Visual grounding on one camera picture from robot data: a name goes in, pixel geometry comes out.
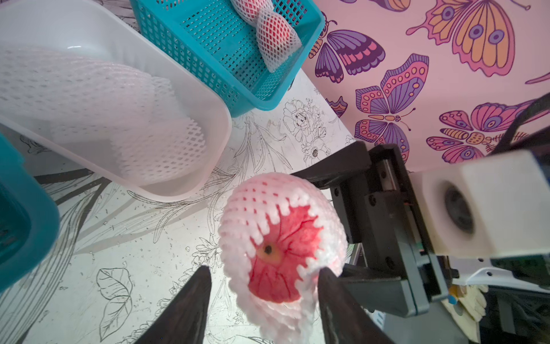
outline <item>teal basket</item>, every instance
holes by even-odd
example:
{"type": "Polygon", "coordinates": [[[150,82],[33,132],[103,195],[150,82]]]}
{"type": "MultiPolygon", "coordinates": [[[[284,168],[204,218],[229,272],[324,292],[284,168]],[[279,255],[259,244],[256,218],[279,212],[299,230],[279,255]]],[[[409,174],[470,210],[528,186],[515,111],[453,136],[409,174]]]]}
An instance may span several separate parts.
{"type": "Polygon", "coordinates": [[[56,204],[0,134],[0,294],[48,254],[59,233],[56,204]]]}
{"type": "Polygon", "coordinates": [[[312,0],[274,0],[302,47],[274,73],[267,70],[256,29],[230,0],[130,0],[141,34],[216,92],[232,117],[281,101],[315,44],[325,19],[312,0]]]}

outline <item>white plastic tray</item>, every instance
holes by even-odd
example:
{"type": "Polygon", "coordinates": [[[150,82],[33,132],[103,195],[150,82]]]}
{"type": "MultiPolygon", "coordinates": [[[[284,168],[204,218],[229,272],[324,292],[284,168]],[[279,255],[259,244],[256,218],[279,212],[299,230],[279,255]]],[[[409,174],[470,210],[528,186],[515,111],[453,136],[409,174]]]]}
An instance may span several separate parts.
{"type": "Polygon", "coordinates": [[[59,145],[47,122],[2,112],[0,123],[82,166],[156,201],[178,201],[198,191],[229,140],[231,117],[222,99],[114,14],[91,0],[11,0],[0,4],[0,44],[16,43],[123,63],[167,78],[185,113],[198,122],[207,144],[206,162],[178,179],[139,187],[123,179],[107,141],[59,145]]]}

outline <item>leaf drawing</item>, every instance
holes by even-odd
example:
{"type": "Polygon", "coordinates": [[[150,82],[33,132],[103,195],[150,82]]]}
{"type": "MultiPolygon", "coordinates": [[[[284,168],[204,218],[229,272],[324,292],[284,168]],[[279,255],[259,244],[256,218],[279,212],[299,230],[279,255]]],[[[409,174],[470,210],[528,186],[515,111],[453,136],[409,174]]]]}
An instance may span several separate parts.
{"type": "Polygon", "coordinates": [[[107,300],[119,296],[130,296],[132,293],[132,282],[130,274],[124,268],[100,269],[96,276],[100,292],[107,300]]]}
{"type": "Polygon", "coordinates": [[[132,299],[129,296],[116,296],[109,300],[103,311],[100,323],[100,341],[118,331],[132,311],[132,299]]]}

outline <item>foam net sleeve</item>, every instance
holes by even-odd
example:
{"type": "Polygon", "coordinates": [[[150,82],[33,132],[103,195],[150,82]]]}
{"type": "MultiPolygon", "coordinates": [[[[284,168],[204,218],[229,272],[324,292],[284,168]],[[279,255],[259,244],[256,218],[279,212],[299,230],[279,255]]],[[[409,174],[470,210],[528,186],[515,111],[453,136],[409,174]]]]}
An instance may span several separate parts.
{"type": "Polygon", "coordinates": [[[122,176],[137,185],[164,182],[199,168],[206,153],[201,128],[190,118],[129,129],[111,138],[122,176]]]}
{"type": "Polygon", "coordinates": [[[248,321],[275,343],[307,343],[319,271],[339,276],[345,263],[332,204],[304,179],[261,174],[233,190],[218,233],[229,288],[248,321]]]}
{"type": "Polygon", "coordinates": [[[285,18],[267,8],[260,9],[258,14],[256,39],[271,73],[302,46],[300,37],[285,18]]]}
{"type": "Polygon", "coordinates": [[[271,0],[231,0],[237,14],[249,25],[256,27],[260,9],[273,11],[271,0]]]}

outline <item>pink butterfly print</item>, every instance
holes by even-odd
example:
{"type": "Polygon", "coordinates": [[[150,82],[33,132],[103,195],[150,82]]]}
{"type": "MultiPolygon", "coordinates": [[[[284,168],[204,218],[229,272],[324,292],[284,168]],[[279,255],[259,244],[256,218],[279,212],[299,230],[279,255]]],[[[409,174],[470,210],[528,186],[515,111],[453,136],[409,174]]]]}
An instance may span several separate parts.
{"type": "MultiPolygon", "coordinates": [[[[512,106],[498,103],[481,104],[474,108],[470,119],[464,111],[446,112],[439,117],[439,120],[451,127],[440,130],[447,137],[431,136],[426,139],[426,143],[437,151],[444,150],[441,158],[448,163],[482,158],[485,155],[480,148],[485,146],[485,152],[490,153],[503,133],[494,136],[492,134],[508,129],[513,120],[533,101],[534,99],[512,106]]],[[[545,116],[549,112],[550,110],[543,111],[526,123],[545,116]]],[[[517,132],[514,141],[526,136],[527,133],[517,132]]]]}
{"type": "Polygon", "coordinates": [[[403,117],[415,110],[413,108],[409,113],[399,115],[412,104],[422,90],[428,75],[429,61],[427,56],[412,54],[401,67],[386,72],[380,87],[371,86],[355,90],[357,108],[369,113],[368,117],[371,118],[356,123],[356,138],[375,145],[396,144],[403,161],[407,161],[409,142],[405,133],[397,124],[384,120],[402,122],[403,117]]]}
{"type": "Polygon", "coordinates": [[[315,42],[309,58],[314,58],[318,53],[315,64],[315,76],[328,77],[333,83],[341,83],[344,80],[344,71],[338,60],[338,55],[349,75],[357,75],[366,72],[380,64],[386,57],[386,52],[375,40],[357,31],[334,30],[329,33],[330,23],[338,25],[334,20],[327,20],[325,13],[325,25],[323,31],[315,42]]]}

